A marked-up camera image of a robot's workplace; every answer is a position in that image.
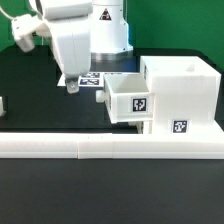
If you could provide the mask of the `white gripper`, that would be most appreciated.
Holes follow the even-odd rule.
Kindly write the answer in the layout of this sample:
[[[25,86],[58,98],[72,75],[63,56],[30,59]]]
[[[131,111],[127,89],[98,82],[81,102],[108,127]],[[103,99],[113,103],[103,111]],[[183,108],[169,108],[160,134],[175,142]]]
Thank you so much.
[[[87,16],[55,20],[47,23],[51,34],[51,50],[61,72],[67,78],[69,94],[79,92],[78,78],[90,70],[90,22]]]

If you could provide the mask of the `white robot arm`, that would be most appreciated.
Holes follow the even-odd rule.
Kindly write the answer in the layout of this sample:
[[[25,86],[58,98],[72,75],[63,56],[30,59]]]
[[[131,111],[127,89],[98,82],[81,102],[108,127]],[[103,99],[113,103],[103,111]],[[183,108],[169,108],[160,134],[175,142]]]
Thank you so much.
[[[124,0],[28,0],[65,78],[70,94],[79,91],[78,79],[88,74],[91,61],[114,60],[133,51]]]

